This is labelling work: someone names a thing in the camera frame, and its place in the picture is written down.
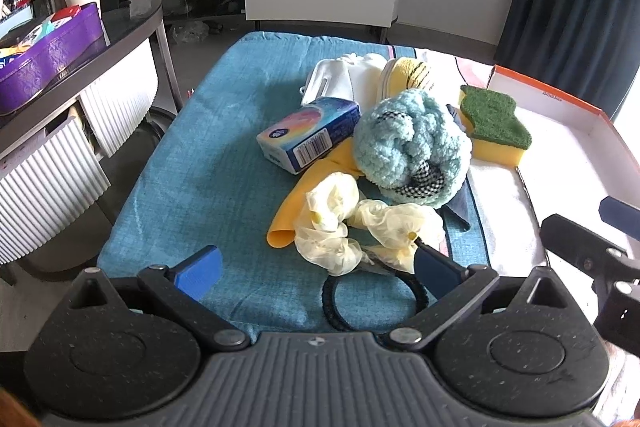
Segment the dark blue knotted cloth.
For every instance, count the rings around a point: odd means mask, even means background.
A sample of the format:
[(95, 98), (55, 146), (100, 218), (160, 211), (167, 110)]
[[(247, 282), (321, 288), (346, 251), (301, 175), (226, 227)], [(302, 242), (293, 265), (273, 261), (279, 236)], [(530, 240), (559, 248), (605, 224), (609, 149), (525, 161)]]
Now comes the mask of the dark blue knotted cloth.
[(444, 218), (447, 230), (467, 232), (473, 228), (477, 211), (468, 178), (464, 178), (460, 190), (438, 212)]

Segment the blue crochet scrunchie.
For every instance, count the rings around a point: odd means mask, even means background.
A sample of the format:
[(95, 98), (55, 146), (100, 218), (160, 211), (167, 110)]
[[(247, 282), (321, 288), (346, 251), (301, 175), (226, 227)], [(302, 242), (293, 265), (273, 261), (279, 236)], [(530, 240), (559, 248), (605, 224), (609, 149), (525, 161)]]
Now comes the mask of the blue crochet scrunchie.
[(423, 90), (408, 89), (361, 116), (352, 155), (391, 202), (437, 209), (460, 191), (472, 142), (445, 105)]

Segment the green yellow sponge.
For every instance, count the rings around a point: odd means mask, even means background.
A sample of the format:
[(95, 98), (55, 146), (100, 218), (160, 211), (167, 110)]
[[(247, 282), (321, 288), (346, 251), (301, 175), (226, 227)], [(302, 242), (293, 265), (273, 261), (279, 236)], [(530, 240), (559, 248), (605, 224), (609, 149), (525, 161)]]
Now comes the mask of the green yellow sponge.
[(532, 136), (515, 115), (516, 102), (501, 92), (472, 86), (460, 88), (459, 115), (472, 141), (474, 159), (515, 168)]

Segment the colourful blue tissue pack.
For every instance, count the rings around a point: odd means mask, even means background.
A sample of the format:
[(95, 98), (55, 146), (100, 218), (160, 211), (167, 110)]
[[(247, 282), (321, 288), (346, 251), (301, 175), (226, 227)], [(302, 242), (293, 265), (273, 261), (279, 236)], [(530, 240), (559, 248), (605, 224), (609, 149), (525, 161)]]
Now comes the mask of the colourful blue tissue pack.
[(299, 174), (349, 138), (359, 119), (356, 102), (317, 98), (260, 132), (256, 141), (266, 159)]

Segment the yellow striped knit cloth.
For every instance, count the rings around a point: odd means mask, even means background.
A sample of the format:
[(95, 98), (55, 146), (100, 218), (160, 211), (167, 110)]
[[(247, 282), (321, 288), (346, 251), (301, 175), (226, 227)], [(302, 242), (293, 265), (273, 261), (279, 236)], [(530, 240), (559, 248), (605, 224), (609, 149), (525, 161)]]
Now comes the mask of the yellow striped knit cloth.
[(393, 58), (387, 62), (378, 80), (378, 101), (393, 98), (408, 89), (430, 92), (434, 86), (432, 68), (427, 62), (411, 57)]

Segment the white face mask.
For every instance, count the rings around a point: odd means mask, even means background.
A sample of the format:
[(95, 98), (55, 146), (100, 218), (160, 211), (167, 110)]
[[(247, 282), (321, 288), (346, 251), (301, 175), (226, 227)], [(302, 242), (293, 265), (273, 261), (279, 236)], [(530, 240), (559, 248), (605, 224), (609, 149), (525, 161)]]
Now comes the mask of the white face mask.
[(361, 112), (367, 112), (380, 101), (378, 86), (387, 62), (387, 58), (376, 53), (363, 56), (351, 53), (322, 60), (299, 90), (300, 104), (309, 104), (317, 98), (340, 98), (357, 103)]

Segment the orange rimmed white box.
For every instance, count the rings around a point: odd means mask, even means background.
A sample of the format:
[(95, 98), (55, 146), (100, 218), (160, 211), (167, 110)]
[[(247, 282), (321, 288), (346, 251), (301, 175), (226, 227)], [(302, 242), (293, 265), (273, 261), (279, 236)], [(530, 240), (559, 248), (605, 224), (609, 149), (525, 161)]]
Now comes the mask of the orange rimmed white box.
[(638, 205), (638, 162), (601, 109), (500, 66), (488, 87), (513, 98), (515, 115), (532, 136), (518, 168), (481, 160), (470, 168), (490, 264), (502, 275), (524, 277), (535, 265), (549, 263), (593, 320), (598, 299), (590, 277), (546, 253), (538, 225), (557, 213), (638, 257), (638, 241), (599, 215), (606, 196)]

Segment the striped blue table cloth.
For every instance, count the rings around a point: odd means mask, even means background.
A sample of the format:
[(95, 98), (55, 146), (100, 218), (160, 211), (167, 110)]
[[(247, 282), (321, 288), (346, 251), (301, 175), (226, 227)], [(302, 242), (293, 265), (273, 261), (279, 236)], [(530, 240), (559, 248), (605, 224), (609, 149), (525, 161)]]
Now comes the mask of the striped blue table cloth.
[[(314, 65), (343, 54), (416, 56), (413, 48), (335, 37), (251, 32), (220, 58), (170, 125), (119, 213), (98, 265), (109, 277), (176, 265), (207, 245), (224, 274), (201, 299), (255, 338), (260, 332), (331, 332), (322, 312), (326, 271), (266, 234), (299, 179), (262, 156), (255, 136), (299, 106)], [(445, 217), (450, 253), (462, 265), (489, 260), (527, 275), (544, 255), (513, 171), (477, 162), (469, 231)], [(410, 317), (414, 298), (393, 275), (340, 277), (337, 310), (355, 329), (384, 332)]]

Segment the dark blue curtain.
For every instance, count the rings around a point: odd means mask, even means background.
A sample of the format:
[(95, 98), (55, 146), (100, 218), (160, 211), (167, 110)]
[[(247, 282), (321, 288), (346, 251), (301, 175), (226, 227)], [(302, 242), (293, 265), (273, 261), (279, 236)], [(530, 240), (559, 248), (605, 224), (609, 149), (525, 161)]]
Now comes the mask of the dark blue curtain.
[(639, 69), (639, 0), (512, 0), (495, 61), (615, 117)]

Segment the purple storage tray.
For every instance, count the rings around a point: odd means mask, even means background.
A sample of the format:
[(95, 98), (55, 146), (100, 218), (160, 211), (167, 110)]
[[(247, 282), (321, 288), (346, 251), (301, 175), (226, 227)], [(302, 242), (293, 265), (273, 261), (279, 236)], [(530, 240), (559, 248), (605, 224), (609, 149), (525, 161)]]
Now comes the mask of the purple storage tray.
[(91, 2), (18, 54), (1, 69), (1, 115), (10, 115), (32, 101), (102, 36), (98, 6)]

